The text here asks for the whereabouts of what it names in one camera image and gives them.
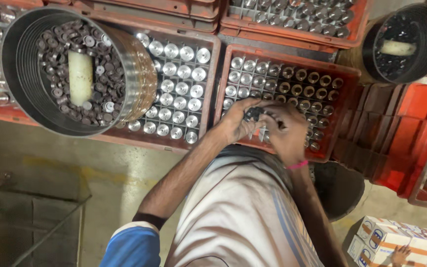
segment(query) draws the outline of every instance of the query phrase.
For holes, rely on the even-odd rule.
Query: cardboard box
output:
[[[408,245],[410,241],[411,237],[398,228],[376,224],[365,244],[377,252],[380,247],[394,250],[396,246]]]
[[[357,235],[366,241],[371,234],[371,230],[375,227],[376,224],[394,227],[394,225],[387,219],[377,219],[372,216],[365,216],[360,224]]]
[[[349,253],[350,257],[353,258],[353,261],[356,262],[360,257],[360,253],[362,253],[364,247],[365,241],[363,241],[358,235],[354,235],[347,253]]]

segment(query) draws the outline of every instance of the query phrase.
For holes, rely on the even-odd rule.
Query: machined metal part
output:
[[[299,103],[299,109],[300,110],[308,110],[309,107],[311,107],[311,102],[309,102],[309,100],[302,100]]]
[[[240,98],[247,98],[250,95],[250,91],[248,88],[241,87],[238,89],[238,97]]]
[[[197,111],[202,107],[202,102],[200,100],[198,100],[197,98],[193,98],[193,99],[189,100],[187,107],[192,111]]]
[[[255,70],[255,67],[256,67],[256,62],[251,59],[245,61],[245,63],[243,64],[243,69],[249,72],[253,72]]]
[[[280,102],[282,102],[282,103],[286,103],[286,97],[285,97],[284,95],[282,95],[282,94],[278,94],[278,95],[276,95],[275,100],[276,100],[276,101],[280,101]]]
[[[190,88],[190,96],[194,98],[202,97],[204,94],[204,87],[202,85],[193,85]]]
[[[143,126],[143,131],[147,134],[153,134],[157,129],[157,125],[154,122],[146,122]]]
[[[201,64],[206,64],[210,60],[210,51],[206,48],[201,48],[197,51],[197,61]]]
[[[148,111],[145,113],[145,116],[152,119],[157,116],[157,107],[152,106]]]
[[[336,29],[335,29],[334,25],[326,25],[322,29],[322,34],[329,35],[329,36],[334,36],[335,35],[335,31],[336,31]]]
[[[307,77],[307,80],[309,83],[315,84],[319,80],[319,74],[317,72],[311,72],[309,76]]]
[[[330,116],[332,115],[332,113],[334,113],[334,107],[330,105],[325,106],[324,109],[322,110],[322,114],[326,116]]]
[[[241,69],[241,66],[243,66],[243,58],[236,57],[232,59],[231,66],[235,69]]]
[[[268,71],[269,64],[266,62],[260,62],[256,64],[256,72],[259,74],[265,74]]]
[[[250,85],[252,83],[253,77],[249,73],[243,73],[240,78],[240,82],[244,85]]]
[[[189,86],[185,82],[179,82],[175,85],[175,92],[180,95],[187,94]]]
[[[283,21],[281,20],[281,17],[279,15],[272,15],[270,19],[268,20],[268,23],[270,25],[282,25]]]
[[[188,132],[186,133],[186,142],[187,143],[195,143],[198,140],[198,136],[195,132]]]
[[[234,101],[231,98],[226,98],[225,100],[223,100],[224,109],[229,109],[233,104],[234,104]]]
[[[290,97],[290,98],[288,99],[288,103],[291,103],[291,104],[293,104],[294,106],[298,106],[298,99],[297,99],[297,98],[295,98],[295,97]]]
[[[319,100],[324,99],[327,96],[327,90],[325,90],[324,88],[319,88],[316,91],[316,98]]]
[[[147,34],[139,32],[135,35],[135,37],[141,42],[144,47],[148,48],[150,41],[149,36]]]
[[[270,93],[263,93],[264,100],[273,100],[273,95]]]
[[[296,79],[298,81],[304,81],[306,77],[307,77],[307,71],[305,69],[300,69],[296,71]]]
[[[225,88],[225,94],[227,96],[235,96],[237,94],[237,88],[234,86],[227,86],[227,88]]]
[[[161,95],[161,97],[159,98],[159,101],[161,102],[161,104],[163,104],[164,106],[170,106],[172,104],[172,102],[174,101],[172,94],[169,93],[163,93]]]
[[[291,85],[290,85],[288,82],[282,82],[282,83],[279,85],[279,88],[278,88],[278,90],[279,90],[280,92],[282,92],[283,94],[288,93],[288,92],[289,92],[289,89],[291,89]]]
[[[177,76],[179,76],[182,79],[187,79],[188,77],[190,77],[190,73],[191,73],[190,67],[187,65],[182,65],[177,70]]]
[[[314,87],[312,87],[312,86],[306,86],[305,88],[304,88],[304,91],[303,91],[303,95],[305,96],[305,97],[311,97],[311,96],[313,96],[314,95],[314,93],[315,93],[315,88]]]
[[[266,90],[274,91],[277,86],[278,86],[278,82],[276,82],[275,79],[269,79],[265,82]]]
[[[149,51],[154,56],[158,57],[162,54],[164,51],[164,47],[162,46],[161,42],[159,41],[152,41],[151,44],[148,45]]]
[[[205,80],[206,76],[207,76],[207,73],[205,72],[205,69],[201,67],[197,67],[192,71],[192,78],[194,81],[202,82],[203,80]]]
[[[161,108],[159,110],[159,114],[157,115],[159,119],[162,119],[163,121],[167,121],[171,118],[171,111],[168,108]]]
[[[261,92],[256,90],[250,91],[250,97],[252,98],[261,98]]]
[[[166,76],[173,76],[175,74],[175,72],[177,71],[177,67],[175,66],[174,63],[172,62],[167,62],[166,64],[164,64],[164,66],[162,67],[162,72],[164,73],[164,75]]]
[[[268,14],[264,11],[260,11],[255,15],[254,20],[257,23],[267,24],[268,23]]]
[[[296,25],[296,22],[292,17],[287,17],[283,21],[283,27],[285,28],[294,28],[295,25]]]
[[[184,46],[180,50],[180,55],[182,60],[191,61],[194,57],[194,52],[190,46]]]
[[[302,86],[301,85],[293,85],[293,88],[291,89],[291,94],[294,96],[298,96],[302,93]]]
[[[174,99],[174,107],[176,109],[185,109],[187,105],[187,100],[181,96],[178,96]]]
[[[339,98],[339,92],[332,90],[329,92],[329,95],[327,96],[327,99],[329,99],[330,101],[335,101],[337,100],[337,98]]]
[[[330,122],[329,122],[328,119],[322,118],[322,119],[319,120],[319,124],[318,125],[321,128],[326,128],[326,127],[328,127],[330,125]]]
[[[319,112],[322,109],[322,104],[321,102],[314,102],[311,105],[311,111],[314,113]]]
[[[171,80],[164,80],[161,83],[161,90],[166,93],[170,93],[174,90],[174,82]]]
[[[253,78],[253,86],[256,88],[262,88],[266,83],[266,79],[263,76],[255,76]]]
[[[321,77],[321,80],[319,81],[321,86],[327,87],[331,83],[332,79],[329,75],[324,75]]]
[[[240,72],[236,70],[230,71],[228,75],[228,80],[232,83],[237,83],[240,80]]]

